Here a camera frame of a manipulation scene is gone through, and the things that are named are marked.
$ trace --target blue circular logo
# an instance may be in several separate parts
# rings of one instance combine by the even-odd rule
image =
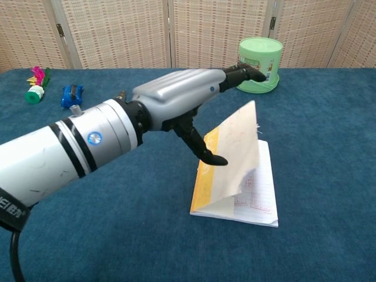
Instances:
[[[102,142],[102,134],[98,131],[90,132],[88,135],[88,142],[91,145],[99,145]]]

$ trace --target green plastic container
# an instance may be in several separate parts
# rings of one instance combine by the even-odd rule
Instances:
[[[44,93],[43,87],[34,85],[25,93],[25,99],[30,104],[37,104],[41,101]]]
[[[241,63],[248,63],[266,75],[264,82],[244,81],[237,88],[248,93],[267,93],[278,85],[278,67],[283,45],[281,42],[264,37],[245,38],[239,45]]]

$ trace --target notebook page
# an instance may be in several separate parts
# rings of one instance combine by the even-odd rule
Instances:
[[[254,101],[241,107],[219,125],[216,155],[225,157],[227,166],[217,166],[211,187],[211,202],[241,192],[244,175],[258,165],[256,106]]]
[[[242,183],[242,193],[234,196],[233,219],[278,226],[276,196],[268,143],[258,141],[259,166]]]
[[[201,209],[197,209],[196,212],[231,218],[234,216],[234,198],[223,198],[215,203],[204,206]]]

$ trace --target pink object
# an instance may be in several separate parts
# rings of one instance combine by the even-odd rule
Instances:
[[[43,69],[41,69],[38,66],[35,66],[34,68],[31,69],[31,71],[34,73],[34,76],[36,78],[35,85],[41,86],[43,78],[45,77],[45,73]]]

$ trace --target gray robotic hand casing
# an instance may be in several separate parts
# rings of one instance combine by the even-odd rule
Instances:
[[[151,117],[149,130],[213,99],[226,79],[220,69],[186,69],[172,72],[133,89],[132,100],[143,103]]]

